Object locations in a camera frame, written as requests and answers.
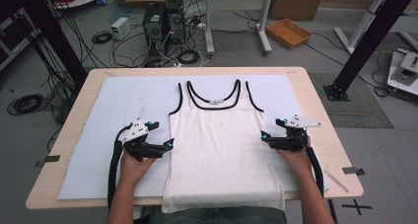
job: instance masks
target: cable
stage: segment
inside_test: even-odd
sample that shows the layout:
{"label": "cable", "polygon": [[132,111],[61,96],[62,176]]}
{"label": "cable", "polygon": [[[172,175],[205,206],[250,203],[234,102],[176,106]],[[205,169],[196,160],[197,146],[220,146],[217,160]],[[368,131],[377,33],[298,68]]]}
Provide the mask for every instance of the cable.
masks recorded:
{"label": "cable", "polygon": [[322,56],[324,56],[324,57],[326,57],[326,58],[328,58],[328,59],[330,59],[330,60],[334,61],[334,62],[335,62],[335,63],[337,63],[337,64],[340,64],[340,65],[344,66],[344,64],[343,64],[343,63],[338,62],[337,60],[335,60],[335,59],[333,59],[333,58],[329,57],[328,55],[326,55],[326,54],[324,54],[324,53],[320,52],[319,50],[317,50],[317,49],[315,49],[314,47],[310,46],[310,45],[309,45],[309,44],[307,44],[306,42],[305,42],[304,44],[305,44],[307,47],[309,47],[309,48],[313,49],[314,51],[316,51],[317,53],[319,53],[320,55],[322,55]]}
{"label": "cable", "polygon": [[[190,54],[191,54],[191,58],[189,57],[189,59],[183,59],[185,55],[190,55]],[[182,64],[192,64],[192,63],[199,61],[200,55],[196,50],[188,49],[188,50],[183,51],[181,54],[179,54],[177,56],[177,59],[178,59],[178,62]]]}
{"label": "cable", "polygon": [[51,152],[51,148],[49,148],[49,144],[50,142],[53,140],[53,137],[55,136],[55,134],[62,129],[62,126],[64,126],[64,124],[62,124],[61,126],[59,126],[59,128],[52,134],[52,136],[49,138],[48,143],[46,143],[46,149],[48,150],[48,152]]}
{"label": "cable", "polygon": [[329,42],[331,42],[331,44],[333,44],[336,48],[339,48],[339,49],[341,49],[341,50],[343,50],[343,51],[347,51],[345,48],[342,48],[342,47],[340,47],[340,46],[338,46],[338,45],[336,45],[330,38],[328,38],[328,37],[326,37],[326,36],[324,36],[324,35],[321,35],[321,34],[317,34],[317,33],[312,33],[313,35],[318,35],[318,36],[321,36],[321,37],[324,37],[324,38],[326,38]]}
{"label": "cable", "polygon": [[94,44],[104,44],[113,38],[113,34],[109,31],[101,31],[93,35],[92,42]]}
{"label": "cable", "polygon": [[119,141],[119,136],[120,134],[122,134],[123,131],[128,130],[131,126],[132,126],[132,123],[120,129],[120,131],[116,135],[116,138],[114,139],[113,154],[110,160],[108,179],[107,179],[107,206],[109,210],[111,207],[111,202],[113,200],[114,192],[116,190],[117,164],[123,152],[123,146],[122,146],[122,142]]}
{"label": "cable", "polygon": [[[237,12],[233,11],[234,14],[236,14],[237,16],[247,19],[248,22],[248,29],[247,30],[240,30],[240,31],[224,31],[224,30],[212,30],[212,33],[224,33],[224,34],[242,34],[242,33],[249,33],[250,31],[252,31],[253,29],[255,29],[256,25],[258,24],[258,22],[261,20],[261,17],[258,19],[254,19],[247,11],[244,11],[248,17],[242,16],[240,14],[238,14]],[[249,23],[251,22],[255,22],[253,26],[250,26]]]}
{"label": "cable", "polygon": [[[69,9],[68,4],[65,4],[65,6],[62,3],[59,3],[61,9]],[[80,45],[80,61],[85,61],[86,59],[83,59],[83,47],[86,49],[86,51],[88,51],[88,56],[92,59],[92,62],[95,64],[95,67],[98,68],[98,65],[96,64],[95,59],[102,64],[103,67],[107,67],[106,64],[104,64],[95,54],[93,54],[93,52],[89,49],[89,47],[86,45],[83,36],[81,35],[81,32],[77,26],[76,21],[74,20],[74,17],[71,13],[71,11],[62,11],[62,19],[67,23],[67,25],[70,27],[70,29],[74,32],[74,34],[76,35],[78,41],[79,41],[79,45]]]}
{"label": "cable", "polygon": [[28,95],[13,101],[7,107],[7,113],[18,115],[22,113],[38,112],[44,107],[40,108],[43,96],[41,94]]}
{"label": "cable", "polygon": [[[125,42],[127,42],[128,40],[130,40],[130,39],[132,39],[133,37],[139,37],[139,36],[142,36],[142,35],[144,35],[144,34],[137,34],[137,35],[133,35],[133,36],[131,36],[131,37],[128,37],[128,38],[126,38],[126,39],[124,39],[123,41],[121,41],[117,46],[115,46],[114,45],[114,43],[115,43],[115,40],[113,41],[113,45],[112,45],[112,48],[110,49],[110,56],[109,57],[111,57],[112,58],[112,61],[113,61],[113,63],[115,64],[115,65],[118,65],[118,66],[122,66],[122,67],[127,67],[127,68],[132,68],[132,67],[137,67],[137,66],[140,66],[140,65],[142,65],[142,64],[144,64],[145,63],[145,61],[144,62],[142,62],[141,64],[136,64],[135,63],[135,61],[136,60],[138,60],[139,58],[141,58],[141,57],[143,57],[143,56],[145,56],[145,55],[147,55],[147,53],[146,54],[143,54],[143,55],[141,55],[141,56],[139,56],[139,57],[137,57],[137,58],[135,58],[135,59],[132,59],[131,57],[128,57],[128,56],[124,56],[124,55],[119,55],[119,54],[116,54],[116,51],[117,51],[117,49],[121,46],[121,45],[123,45]],[[131,65],[127,65],[127,64],[122,64],[122,63],[119,63],[119,62],[117,62],[116,61],[116,58],[115,57],[122,57],[122,58],[127,58],[127,59],[129,59],[131,62],[132,62],[132,64]]]}
{"label": "cable", "polygon": [[241,42],[240,42],[240,50],[238,50],[237,52],[235,52],[235,53],[234,53],[234,54],[232,54],[231,56],[229,56],[229,57],[227,57],[227,58],[223,59],[222,61],[215,62],[215,61],[212,61],[212,59],[209,59],[209,61],[208,61],[208,62],[211,62],[212,64],[220,64],[220,63],[223,63],[223,62],[225,62],[225,61],[229,60],[230,58],[233,58],[233,57],[235,57],[235,56],[237,56],[237,55],[241,54],[241,51],[243,51],[243,38],[242,38],[242,37],[240,37],[240,39],[241,39]]}

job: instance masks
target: forearm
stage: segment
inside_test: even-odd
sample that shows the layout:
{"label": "forearm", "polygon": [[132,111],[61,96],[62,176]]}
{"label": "forearm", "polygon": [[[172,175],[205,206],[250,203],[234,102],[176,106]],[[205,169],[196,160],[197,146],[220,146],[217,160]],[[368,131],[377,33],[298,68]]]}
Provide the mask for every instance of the forearm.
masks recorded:
{"label": "forearm", "polygon": [[334,223],[311,173],[297,174],[304,224]]}
{"label": "forearm", "polygon": [[119,183],[114,193],[107,224],[132,224],[133,223],[133,195],[135,185]]}

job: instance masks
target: black trim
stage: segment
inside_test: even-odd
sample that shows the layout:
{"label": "black trim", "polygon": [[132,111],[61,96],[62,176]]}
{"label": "black trim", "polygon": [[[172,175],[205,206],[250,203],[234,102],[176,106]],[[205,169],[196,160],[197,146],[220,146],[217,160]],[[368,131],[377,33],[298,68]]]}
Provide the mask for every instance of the black trim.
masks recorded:
{"label": "black trim", "polygon": [[249,101],[252,103],[252,106],[258,110],[259,112],[264,112],[264,110],[260,109],[258,106],[255,105],[254,101],[252,100],[251,91],[249,90],[248,81],[245,81],[246,91],[248,92]]}
{"label": "black trim", "polygon": [[196,98],[198,98],[198,99],[202,100],[204,103],[209,103],[210,101],[209,101],[209,100],[205,100],[205,99],[203,99],[202,97],[200,97],[199,95],[197,95],[197,93],[194,91],[193,86],[191,85],[190,81],[187,81],[187,92],[188,92],[188,95],[190,96],[191,100],[193,101],[194,105],[195,105],[197,108],[199,108],[199,109],[202,109],[202,110],[208,110],[208,111],[220,111],[220,110],[226,110],[226,109],[231,109],[231,108],[233,108],[234,106],[236,106],[236,105],[237,105],[237,103],[238,103],[238,100],[240,99],[240,93],[241,93],[241,82],[240,82],[240,80],[238,80],[238,79],[237,79],[237,81],[236,81],[236,83],[235,83],[235,85],[234,85],[234,89],[233,89],[232,93],[231,93],[231,94],[230,94],[227,98],[225,98],[225,99],[224,99],[224,101],[226,101],[226,100],[230,99],[230,98],[232,97],[232,95],[234,94],[234,92],[236,91],[236,89],[238,89],[238,92],[237,92],[237,97],[236,97],[235,102],[234,102],[231,106],[224,107],[224,108],[202,108],[201,106],[199,106],[199,105],[196,103],[196,101],[194,100],[193,95],[194,95],[194,96],[196,96]]}
{"label": "black trim", "polygon": [[174,112],[170,112],[169,116],[174,114],[174,113],[177,113],[178,111],[180,111],[180,108],[181,108],[181,105],[182,105],[182,89],[181,89],[181,84],[179,84],[179,83],[178,83],[178,88],[180,90],[180,100],[179,100],[179,103],[178,103],[178,107],[177,107],[177,109],[175,109]]}

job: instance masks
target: black tape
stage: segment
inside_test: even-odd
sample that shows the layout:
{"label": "black tape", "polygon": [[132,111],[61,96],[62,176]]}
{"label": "black tape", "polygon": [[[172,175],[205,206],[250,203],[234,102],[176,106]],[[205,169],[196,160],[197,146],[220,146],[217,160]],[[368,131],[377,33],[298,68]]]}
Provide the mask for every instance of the black tape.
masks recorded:
{"label": "black tape", "polygon": [[357,169],[356,167],[342,168],[342,171],[344,172],[345,175],[356,174],[358,177],[366,174],[363,168]]}
{"label": "black tape", "polygon": [[47,162],[58,162],[60,157],[61,156],[59,156],[59,155],[56,155],[56,156],[46,156],[45,157],[45,160],[43,160],[43,163],[47,163]]}
{"label": "black tape", "polygon": [[359,215],[362,215],[362,211],[360,210],[361,208],[363,209],[373,209],[373,207],[371,206],[366,206],[366,205],[359,205],[359,203],[357,202],[357,199],[353,199],[354,200],[354,205],[351,204],[342,204],[342,207],[348,207],[348,208],[356,208],[357,209],[357,213],[359,213]]}
{"label": "black tape", "polygon": [[41,161],[36,161],[35,166],[42,168],[43,165],[47,162],[58,162],[59,161],[59,155],[55,155],[55,156],[46,156],[45,159],[43,159],[43,162]]}

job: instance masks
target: concrete floor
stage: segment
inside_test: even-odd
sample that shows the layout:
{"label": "concrete floor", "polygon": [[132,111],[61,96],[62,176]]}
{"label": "concrete floor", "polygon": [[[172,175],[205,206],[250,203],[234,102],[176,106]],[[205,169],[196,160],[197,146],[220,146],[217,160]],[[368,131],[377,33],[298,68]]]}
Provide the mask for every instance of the concrete floor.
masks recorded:
{"label": "concrete floor", "polygon": [[[128,17],[142,22],[143,11],[126,9],[119,0],[100,7],[94,3],[71,10],[85,42],[99,31],[109,31],[109,26],[119,17]],[[311,22],[297,22],[309,31],[329,37],[342,47],[334,27],[350,32],[355,29],[364,10],[320,9]],[[251,11],[257,18],[259,12]],[[246,20],[231,11],[214,13],[213,26],[217,29],[237,31],[246,28]],[[78,41],[68,27],[63,24],[64,33],[79,54]],[[418,19],[402,17],[395,28],[409,31],[418,38]],[[202,42],[202,34],[196,36]],[[216,53],[206,66],[303,66],[312,73],[339,73],[342,65],[318,54],[306,45],[287,49],[271,40],[273,52],[264,57],[256,33],[240,35],[214,34]],[[349,54],[336,48],[326,38],[313,35],[308,44],[327,56],[344,64]],[[396,46],[408,45],[395,33],[389,33],[378,50],[361,71],[361,76],[369,82],[372,73],[378,69],[377,60],[383,70],[377,72],[376,79],[385,82],[391,60],[391,50]],[[204,51],[205,46],[198,44]],[[110,42],[95,45],[93,52],[104,63],[108,63]],[[122,46],[118,53],[137,57],[146,50],[142,37]],[[94,67],[92,60],[83,64]],[[28,47],[4,70],[0,72],[0,223],[105,223],[106,208],[80,208],[60,210],[28,210],[26,199],[40,172],[36,161],[48,154],[46,144],[50,136],[59,128],[51,112],[12,116],[7,114],[7,106],[19,97],[40,93],[45,97],[50,93],[47,86],[41,86],[48,73],[35,51]],[[402,94],[418,101],[418,97]],[[354,208],[342,204],[354,204],[353,199],[335,199],[335,209],[339,223],[418,223],[418,108],[393,97],[380,98],[378,102],[390,119],[394,129],[363,129],[336,127],[338,136],[353,164],[363,168],[366,174],[360,177],[365,190],[358,197],[359,205],[373,209],[361,209],[359,215]],[[287,202],[289,223],[302,223],[300,203]]]}

